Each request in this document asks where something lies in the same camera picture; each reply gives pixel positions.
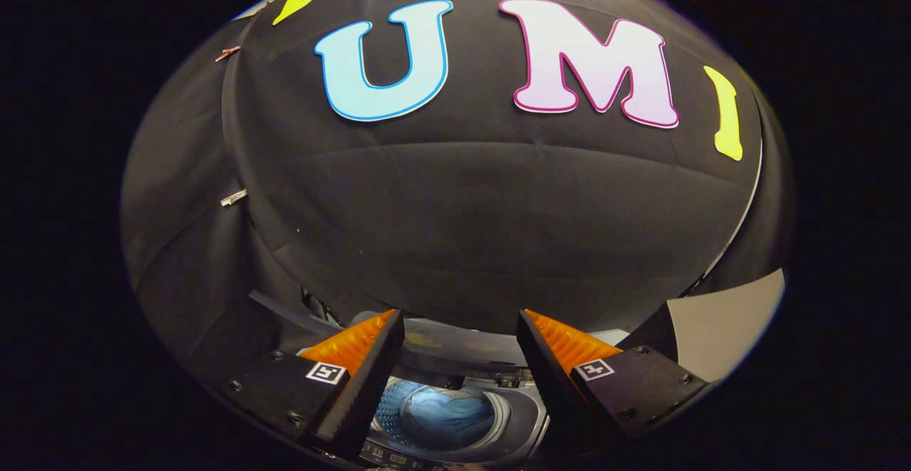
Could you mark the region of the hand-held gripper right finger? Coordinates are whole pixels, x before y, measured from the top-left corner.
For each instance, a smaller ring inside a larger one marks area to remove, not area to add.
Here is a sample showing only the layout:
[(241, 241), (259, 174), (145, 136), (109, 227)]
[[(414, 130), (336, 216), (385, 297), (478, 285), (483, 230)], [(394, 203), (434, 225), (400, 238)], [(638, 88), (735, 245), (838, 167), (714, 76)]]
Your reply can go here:
[(651, 346), (622, 350), (530, 309), (518, 312), (515, 338), (555, 438), (577, 452), (644, 438), (709, 386)]

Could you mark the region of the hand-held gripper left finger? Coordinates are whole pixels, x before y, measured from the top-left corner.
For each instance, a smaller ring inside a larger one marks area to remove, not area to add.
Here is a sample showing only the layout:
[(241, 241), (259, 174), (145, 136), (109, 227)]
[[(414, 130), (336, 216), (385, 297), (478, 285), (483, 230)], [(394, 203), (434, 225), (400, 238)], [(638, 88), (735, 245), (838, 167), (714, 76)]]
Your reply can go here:
[(391, 309), (309, 350), (274, 351), (216, 383), (221, 399), (280, 440), (345, 460), (360, 455), (404, 342)]

